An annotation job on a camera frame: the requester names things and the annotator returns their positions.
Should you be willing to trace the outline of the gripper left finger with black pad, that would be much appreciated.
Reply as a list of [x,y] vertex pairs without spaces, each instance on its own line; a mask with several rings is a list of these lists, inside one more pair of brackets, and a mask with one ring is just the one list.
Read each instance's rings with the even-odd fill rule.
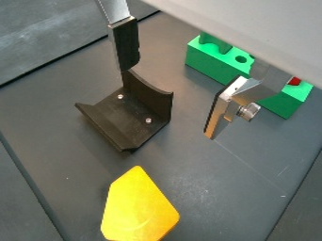
[[95,0],[114,43],[122,72],[139,63],[138,19],[131,15],[126,0]]

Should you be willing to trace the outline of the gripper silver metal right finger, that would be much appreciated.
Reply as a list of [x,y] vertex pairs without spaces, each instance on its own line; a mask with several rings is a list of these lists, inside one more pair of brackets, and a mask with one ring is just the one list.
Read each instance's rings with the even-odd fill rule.
[[290,73],[261,59],[254,60],[249,74],[249,79],[238,76],[215,96],[205,125],[205,135],[210,139],[237,117],[252,121],[261,110],[257,101],[276,95],[293,78]]

